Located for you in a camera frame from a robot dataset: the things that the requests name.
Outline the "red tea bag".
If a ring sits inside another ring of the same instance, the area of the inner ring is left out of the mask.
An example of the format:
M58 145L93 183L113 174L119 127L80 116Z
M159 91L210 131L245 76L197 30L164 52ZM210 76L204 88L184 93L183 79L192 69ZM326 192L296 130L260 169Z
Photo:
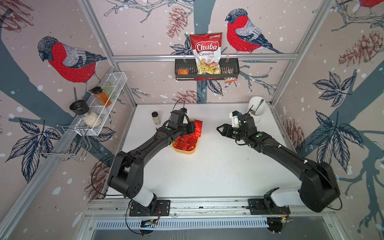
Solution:
M203 122L200 120L194 120L195 124L195 137L199 138L202 135Z

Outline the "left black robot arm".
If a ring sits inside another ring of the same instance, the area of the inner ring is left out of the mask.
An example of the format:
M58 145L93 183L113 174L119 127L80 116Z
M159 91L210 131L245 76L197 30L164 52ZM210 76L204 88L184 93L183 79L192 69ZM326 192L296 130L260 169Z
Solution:
M118 153L111 165L108 186L145 208L154 206L156 195L144 187L146 164L177 139L194 134L195 129L193 121L182 124L167 123L136 149L128 153Z

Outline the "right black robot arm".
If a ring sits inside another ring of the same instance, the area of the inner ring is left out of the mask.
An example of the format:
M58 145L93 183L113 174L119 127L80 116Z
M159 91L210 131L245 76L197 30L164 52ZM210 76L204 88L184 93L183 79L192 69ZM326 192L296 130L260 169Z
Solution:
M340 199L340 189L332 167L325 162L317 163L301 157L278 143L272 136L265 132L259 132L251 115L235 116L233 125L223 124L217 127L217 131L223 136L234 139L235 142L243 141L243 146L249 146L258 153L264 154L286 169L291 171L302 182L296 190L281 192L289 198L277 199L277 189L268 194L276 206L286 205L288 200L295 200L298 204L304 204L314 212L321 212L336 199Z

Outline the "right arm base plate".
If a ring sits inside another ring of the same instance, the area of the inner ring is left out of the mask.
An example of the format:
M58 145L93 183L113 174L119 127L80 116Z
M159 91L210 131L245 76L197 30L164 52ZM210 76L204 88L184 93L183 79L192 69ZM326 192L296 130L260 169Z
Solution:
M270 199L248 199L251 215L290 215L289 207L278 207Z

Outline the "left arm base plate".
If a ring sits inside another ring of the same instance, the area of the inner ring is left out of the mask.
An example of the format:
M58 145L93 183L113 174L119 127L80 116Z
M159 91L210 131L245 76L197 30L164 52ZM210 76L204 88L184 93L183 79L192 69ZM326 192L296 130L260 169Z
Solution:
M169 216L170 200L153 200L148 207L132 201L129 207L130 217Z

